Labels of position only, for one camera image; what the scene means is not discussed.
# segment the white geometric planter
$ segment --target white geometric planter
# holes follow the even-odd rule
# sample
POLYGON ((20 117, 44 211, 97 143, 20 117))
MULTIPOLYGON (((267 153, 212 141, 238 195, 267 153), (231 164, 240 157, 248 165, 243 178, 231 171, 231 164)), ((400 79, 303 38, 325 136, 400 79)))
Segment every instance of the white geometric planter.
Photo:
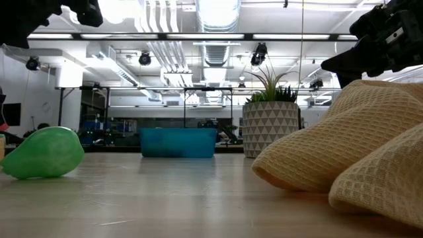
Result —
POLYGON ((244 154, 256 158, 274 141, 298 131, 298 105, 255 102, 243 107, 244 154))

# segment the beige waffle towel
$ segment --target beige waffle towel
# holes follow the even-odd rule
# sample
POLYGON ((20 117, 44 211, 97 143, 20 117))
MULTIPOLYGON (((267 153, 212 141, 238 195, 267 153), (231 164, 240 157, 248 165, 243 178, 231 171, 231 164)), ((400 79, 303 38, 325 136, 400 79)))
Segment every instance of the beige waffle towel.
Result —
POLYGON ((423 84, 354 81, 318 124, 274 142, 252 169, 279 188, 329 192, 340 173, 422 122, 423 84))
POLYGON ((345 212, 377 212, 423 229, 423 123, 344 171, 329 202, 345 212))

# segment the wooden table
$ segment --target wooden table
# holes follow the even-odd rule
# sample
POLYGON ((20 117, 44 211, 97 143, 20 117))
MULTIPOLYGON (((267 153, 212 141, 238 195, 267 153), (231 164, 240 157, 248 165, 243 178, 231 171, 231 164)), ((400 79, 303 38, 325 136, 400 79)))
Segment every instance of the wooden table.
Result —
POLYGON ((337 212, 327 195, 273 188, 251 163, 92 153, 59 179, 0 175, 0 237, 423 237, 382 216, 337 212))

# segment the green balloon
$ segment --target green balloon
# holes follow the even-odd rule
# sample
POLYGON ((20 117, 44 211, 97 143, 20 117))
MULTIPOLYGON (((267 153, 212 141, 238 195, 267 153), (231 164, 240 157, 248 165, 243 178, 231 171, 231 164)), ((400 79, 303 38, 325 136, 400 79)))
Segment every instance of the green balloon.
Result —
POLYGON ((74 170, 83 160, 78 135, 63 127, 34 132, 0 161, 3 172, 16 179, 54 178, 74 170))

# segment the teal plastic bin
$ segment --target teal plastic bin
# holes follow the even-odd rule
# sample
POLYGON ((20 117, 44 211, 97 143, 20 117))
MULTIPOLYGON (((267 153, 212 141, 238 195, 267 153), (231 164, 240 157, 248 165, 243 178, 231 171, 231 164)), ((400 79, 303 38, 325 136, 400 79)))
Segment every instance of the teal plastic bin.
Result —
POLYGON ((212 158, 217 130, 213 128, 141 128, 144 157, 212 158))

